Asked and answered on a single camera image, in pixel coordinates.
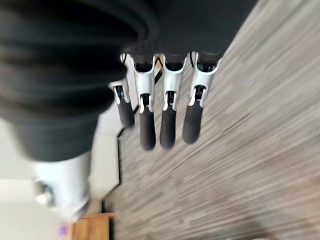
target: robotic finger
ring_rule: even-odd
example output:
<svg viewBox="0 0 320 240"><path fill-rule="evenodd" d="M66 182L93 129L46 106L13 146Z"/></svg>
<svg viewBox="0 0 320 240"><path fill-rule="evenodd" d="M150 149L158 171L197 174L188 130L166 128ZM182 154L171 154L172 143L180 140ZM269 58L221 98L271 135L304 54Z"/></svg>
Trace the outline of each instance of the robotic finger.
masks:
<svg viewBox="0 0 320 240"><path fill-rule="evenodd" d="M187 144L195 143L200 135L201 118L214 75L221 59L208 53L196 53L189 103L186 108L182 137Z"/></svg>

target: floor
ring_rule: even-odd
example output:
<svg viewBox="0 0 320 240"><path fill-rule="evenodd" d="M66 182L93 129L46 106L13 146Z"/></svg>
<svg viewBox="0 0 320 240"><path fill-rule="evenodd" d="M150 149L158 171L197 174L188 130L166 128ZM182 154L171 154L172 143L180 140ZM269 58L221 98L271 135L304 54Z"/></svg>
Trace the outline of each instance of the floor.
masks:
<svg viewBox="0 0 320 240"><path fill-rule="evenodd" d="M120 139L122 185L106 199L116 240L320 239L320 2L263 0L223 58L201 135L151 152ZM161 83L156 85L159 139Z"/></svg>

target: black cable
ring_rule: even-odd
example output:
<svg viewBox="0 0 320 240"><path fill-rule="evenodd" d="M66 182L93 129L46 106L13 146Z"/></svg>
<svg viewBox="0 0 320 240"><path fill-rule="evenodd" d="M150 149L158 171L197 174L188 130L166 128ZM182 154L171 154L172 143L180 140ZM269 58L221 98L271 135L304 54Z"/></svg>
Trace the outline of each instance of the black cable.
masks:
<svg viewBox="0 0 320 240"><path fill-rule="evenodd" d="M125 53L125 54L124 54L124 59L121 61L122 64L125 64L126 60L127 60L127 54Z"/></svg>
<svg viewBox="0 0 320 240"><path fill-rule="evenodd" d="M159 61L159 63L160 63L160 65L161 65L161 67L163 68L164 67L164 65L163 65L163 63L162 63L162 61L161 61L161 59L160 59L160 57L156 57L156 60L155 60L155 63L157 63Z"/></svg>
<svg viewBox="0 0 320 240"><path fill-rule="evenodd" d="M195 65L194 65L194 61L192 60L192 51L189 52L189 57L190 57L191 66L192 66L192 68L194 69L194 68L195 68Z"/></svg>

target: wooden cabinet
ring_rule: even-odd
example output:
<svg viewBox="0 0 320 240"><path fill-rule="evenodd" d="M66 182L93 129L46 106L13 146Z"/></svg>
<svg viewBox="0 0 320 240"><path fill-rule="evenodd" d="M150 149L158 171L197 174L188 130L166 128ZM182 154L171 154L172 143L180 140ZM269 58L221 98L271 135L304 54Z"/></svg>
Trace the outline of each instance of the wooden cabinet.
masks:
<svg viewBox="0 0 320 240"><path fill-rule="evenodd" d="M109 240L110 218L114 213L99 213L81 218L69 226L67 240Z"/></svg>

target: striped carpet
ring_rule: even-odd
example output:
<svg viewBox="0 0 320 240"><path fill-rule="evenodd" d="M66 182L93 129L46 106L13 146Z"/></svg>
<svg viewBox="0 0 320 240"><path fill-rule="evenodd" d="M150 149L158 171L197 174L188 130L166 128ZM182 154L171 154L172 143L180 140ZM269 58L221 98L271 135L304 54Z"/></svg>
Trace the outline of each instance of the striped carpet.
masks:
<svg viewBox="0 0 320 240"><path fill-rule="evenodd" d="M107 197L116 240L320 240L320 1L262 0L223 58L200 139L145 152L120 140L123 184Z"/></svg>

